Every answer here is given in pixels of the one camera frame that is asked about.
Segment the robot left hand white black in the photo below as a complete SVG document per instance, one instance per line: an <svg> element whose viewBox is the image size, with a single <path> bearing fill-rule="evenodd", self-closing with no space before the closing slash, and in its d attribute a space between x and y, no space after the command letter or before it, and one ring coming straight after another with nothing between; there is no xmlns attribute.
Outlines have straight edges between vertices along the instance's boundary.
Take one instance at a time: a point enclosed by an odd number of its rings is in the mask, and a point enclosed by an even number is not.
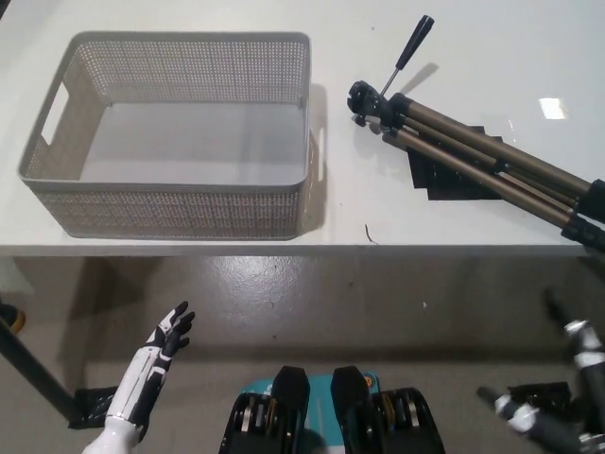
<svg viewBox="0 0 605 454"><path fill-rule="evenodd" d="M143 426L157 402L173 358L189 343L195 312L186 301L173 308L152 330L132 358L112 398L107 417Z"/></svg>

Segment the robot right hand white black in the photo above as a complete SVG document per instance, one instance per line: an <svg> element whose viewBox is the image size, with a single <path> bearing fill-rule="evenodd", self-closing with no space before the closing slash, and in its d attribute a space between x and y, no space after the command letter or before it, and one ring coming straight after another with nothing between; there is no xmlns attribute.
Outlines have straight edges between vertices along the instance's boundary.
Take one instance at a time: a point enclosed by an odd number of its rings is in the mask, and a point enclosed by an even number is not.
<svg viewBox="0 0 605 454"><path fill-rule="evenodd" d="M573 316L555 292L543 296L549 318L569 342L574 365L583 386L584 429L580 430L544 410L518 403L509 393L481 386L476 395L518 435L529 439L548 453L602 453L604 451L604 343L592 324Z"/></svg>

